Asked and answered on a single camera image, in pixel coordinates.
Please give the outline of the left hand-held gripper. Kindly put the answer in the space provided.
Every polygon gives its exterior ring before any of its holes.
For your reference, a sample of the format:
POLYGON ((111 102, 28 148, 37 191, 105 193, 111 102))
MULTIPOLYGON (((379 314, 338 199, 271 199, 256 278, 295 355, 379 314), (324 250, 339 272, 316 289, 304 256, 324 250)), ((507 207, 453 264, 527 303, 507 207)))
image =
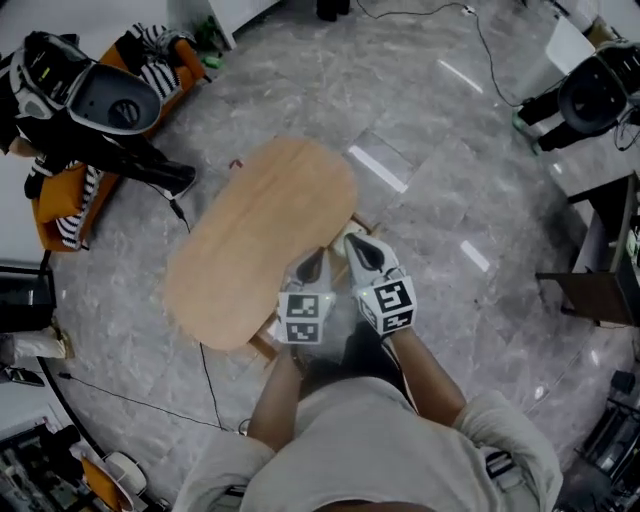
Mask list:
POLYGON ((299 282, 286 283, 278 294, 277 340, 284 344, 318 345, 335 304, 328 251, 317 248, 306 254, 295 275, 299 282))

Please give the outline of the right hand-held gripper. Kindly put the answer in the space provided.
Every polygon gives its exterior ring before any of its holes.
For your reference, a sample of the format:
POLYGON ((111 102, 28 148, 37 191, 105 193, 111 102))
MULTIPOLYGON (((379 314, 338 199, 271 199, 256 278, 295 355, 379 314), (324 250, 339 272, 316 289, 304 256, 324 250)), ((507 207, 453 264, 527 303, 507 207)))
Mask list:
POLYGON ((391 247, 364 233, 348 234, 344 247, 358 310, 375 332, 386 337, 413 327, 417 311, 414 284, 405 270, 397 267, 391 247), (369 272, 389 269, 370 282, 369 272))

